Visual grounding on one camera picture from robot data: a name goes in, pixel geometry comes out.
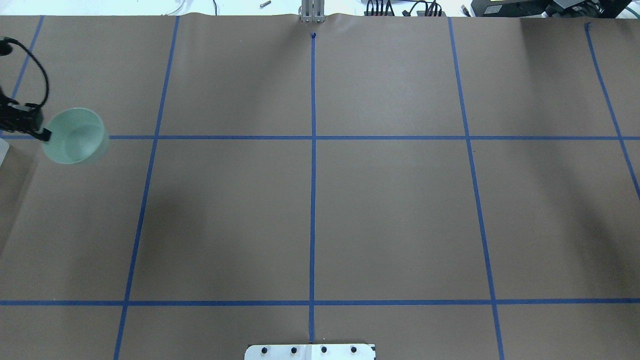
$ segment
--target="vertical blue line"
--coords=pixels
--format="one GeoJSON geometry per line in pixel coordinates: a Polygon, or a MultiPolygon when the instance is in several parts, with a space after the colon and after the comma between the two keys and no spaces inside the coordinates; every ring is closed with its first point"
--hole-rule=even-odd
{"type": "MultiPolygon", "coordinates": [[[[36,40],[38,40],[38,35],[40,34],[40,29],[42,28],[42,23],[44,21],[44,15],[40,16],[40,20],[38,21],[38,26],[36,26],[36,32],[33,33],[33,38],[31,38],[31,44],[29,44],[29,51],[33,52],[33,48],[36,46],[36,40]]],[[[22,68],[20,69],[20,74],[18,75],[18,79],[15,81],[15,86],[13,87],[13,92],[11,93],[11,98],[15,99],[16,95],[18,95],[18,89],[20,88],[20,83],[22,82],[22,77],[24,76],[24,72],[27,71],[27,64],[29,63],[29,54],[24,55],[24,61],[22,62],[22,68]]]]}
{"type": "Polygon", "coordinates": [[[311,212],[309,245],[309,343],[316,338],[316,33],[311,33],[311,212]]]}
{"type": "Polygon", "coordinates": [[[118,327],[118,337],[116,339],[115,351],[113,352],[113,359],[117,360],[120,357],[120,347],[122,345],[122,336],[124,335],[124,325],[127,320],[127,308],[129,307],[129,297],[131,296],[131,284],[133,283],[133,274],[136,268],[136,258],[138,257],[138,247],[140,245],[140,234],[142,233],[142,224],[145,219],[145,209],[147,207],[147,198],[149,194],[149,186],[151,184],[151,175],[154,169],[154,162],[156,160],[156,148],[158,143],[158,135],[160,134],[160,125],[162,124],[162,115],[164,111],[164,99],[166,97],[166,89],[169,85],[169,76],[171,74],[171,64],[173,62],[173,50],[175,49],[175,39],[178,35],[178,25],[180,24],[180,17],[175,17],[175,24],[173,25],[173,36],[171,39],[171,49],[169,50],[169,60],[166,65],[166,72],[164,74],[164,85],[162,89],[162,97],[160,98],[160,107],[158,108],[158,116],[156,120],[156,131],[154,136],[154,142],[151,146],[151,155],[149,157],[149,165],[147,168],[147,179],[145,180],[145,189],[142,194],[142,204],[140,205],[140,215],[138,217],[138,228],[136,230],[136,239],[133,243],[133,252],[131,254],[131,264],[129,265],[129,276],[127,277],[127,287],[124,295],[124,305],[122,306],[122,314],[120,315],[120,326],[118,327]]]}
{"type": "Polygon", "coordinates": [[[598,76],[598,81],[600,82],[600,87],[602,88],[604,99],[607,101],[607,107],[609,108],[609,114],[611,115],[613,126],[616,128],[616,134],[618,134],[618,140],[620,141],[622,154],[625,156],[625,161],[627,162],[627,167],[629,169],[629,174],[631,175],[631,180],[633,181],[634,187],[636,188],[636,195],[638,196],[638,199],[640,199],[640,186],[638,186],[636,173],[634,172],[633,164],[631,164],[631,159],[629,158],[629,153],[627,152],[627,146],[625,145],[625,140],[622,137],[622,131],[620,130],[620,125],[618,124],[616,113],[613,111],[613,105],[611,104],[611,99],[609,98],[609,92],[607,91],[607,87],[604,86],[604,80],[602,79],[602,74],[600,73],[600,66],[598,66],[598,60],[596,60],[596,52],[593,49],[593,43],[591,42],[591,34],[589,33],[590,24],[591,24],[590,22],[587,22],[584,25],[584,33],[587,35],[587,43],[589,44],[589,51],[591,51],[591,59],[593,60],[593,66],[596,69],[596,75],[598,76]]]}
{"type": "Polygon", "coordinates": [[[458,54],[456,52],[456,41],[453,34],[453,23],[449,20],[449,37],[451,38],[451,51],[453,55],[453,64],[456,70],[456,82],[458,83],[458,97],[460,98],[460,110],[462,113],[462,123],[465,128],[465,138],[467,141],[467,155],[469,157],[469,167],[471,169],[471,180],[474,185],[474,195],[476,197],[476,211],[478,215],[478,223],[480,225],[480,237],[482,238],[482,247],[484,252],[484,265],[486,267],[486,277],[489,282],[489,294],[491,295],[493,325],[495,326],[495,338],[498,344],[498,354],[500,360],[504,360],[504,348],[502,346],[502,333],[500,331],[500,320],[498,318],[498,305],[495,302],[495,288],[493,286],[493,272],[491,270],[491,259],[489,258],[489,246],[486,241],[486,231],[484,230],[484,216],[482,212],[482,203],[480,202],[480,192],[478,190],[478,182],[476,176],[476,163],[474,161],[473,148],[471,147],[471,137],[469,135],[469,124],[467,122],[467,109],[465,107],[465,98],[462,92],[462,81],[460,79],[460,66],[458,65],[458,54]]]}

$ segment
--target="gray metal bracket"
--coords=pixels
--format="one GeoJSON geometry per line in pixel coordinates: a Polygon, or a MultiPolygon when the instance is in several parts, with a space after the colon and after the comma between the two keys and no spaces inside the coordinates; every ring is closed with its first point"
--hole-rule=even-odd
{"type": "Polygon", "coordinates": [[[302,0],[300,20],[302,22],[324,22],[324,0],[302,0]]]}

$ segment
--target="horizontal blue line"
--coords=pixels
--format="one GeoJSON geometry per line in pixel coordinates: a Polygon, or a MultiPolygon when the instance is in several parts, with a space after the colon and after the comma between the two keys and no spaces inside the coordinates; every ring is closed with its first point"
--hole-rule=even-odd
{"type": "MultiPolygon", "coordinates": [[[[4,139],[35,140],[31,135],[2,135],[4,139]]],[[[313,136],[296,135],[111,135],[112,140],[313,140],[313,136]]],[[[465,136],[425,135],[425,136],[341,136],[319,135],[316,140],[466,140],[465,136]]],[[[618,136],[502,136],[472,135],[470,140],[620,140],[618,136]]],[[[623,140],[640,140],[640,136],[623,136],[623,140]]]]}
{"type": "MultiPolygon", "coordinates": [[[[640,304],[640,298],[462,299],[462,300],[316,300],[315,306],[434,306],[434,305],[640,304]]],[[[0,300],[0,306],[308,306],[308,300],[0,300]]]]}

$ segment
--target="green cable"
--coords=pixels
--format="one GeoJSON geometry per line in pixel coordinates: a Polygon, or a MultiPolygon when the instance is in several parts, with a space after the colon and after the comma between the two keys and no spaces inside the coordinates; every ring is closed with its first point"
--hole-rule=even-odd
{"type": "Polygon", "coordinates": [[[635,10],[631,9],[631,8],[626,8],[627,11],[629,11],[630,13],[634,14],[638,19],[640,19],[640,13],[637,13],[635,10]]]}

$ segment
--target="light green bowl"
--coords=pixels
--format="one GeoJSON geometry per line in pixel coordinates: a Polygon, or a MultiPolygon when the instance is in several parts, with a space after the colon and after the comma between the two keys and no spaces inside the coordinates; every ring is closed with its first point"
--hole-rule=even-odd
{"type": "Polygon", "coordinates": [[[65,110],[54,116],[46,128],[51,131],[51,139],[42,142],[42,150],[57,163],[93,163],[109,148],[109,133],[102,119],[89,109],[65,110]]]}

